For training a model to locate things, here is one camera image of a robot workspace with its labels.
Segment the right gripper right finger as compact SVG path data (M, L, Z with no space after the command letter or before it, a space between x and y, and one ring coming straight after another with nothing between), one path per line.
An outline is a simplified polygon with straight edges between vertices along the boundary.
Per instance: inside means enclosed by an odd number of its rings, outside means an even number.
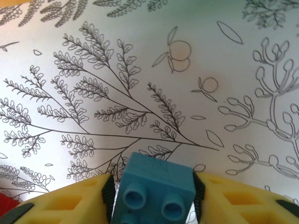
M194 206L200 224L297 224L299 207L279 194L208 173Z

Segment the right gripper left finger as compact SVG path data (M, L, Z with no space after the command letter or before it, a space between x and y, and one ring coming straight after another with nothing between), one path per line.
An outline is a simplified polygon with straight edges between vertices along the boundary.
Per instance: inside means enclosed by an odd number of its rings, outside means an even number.
M7 224L109 224L114 178L103 174L22 202L6 213Z

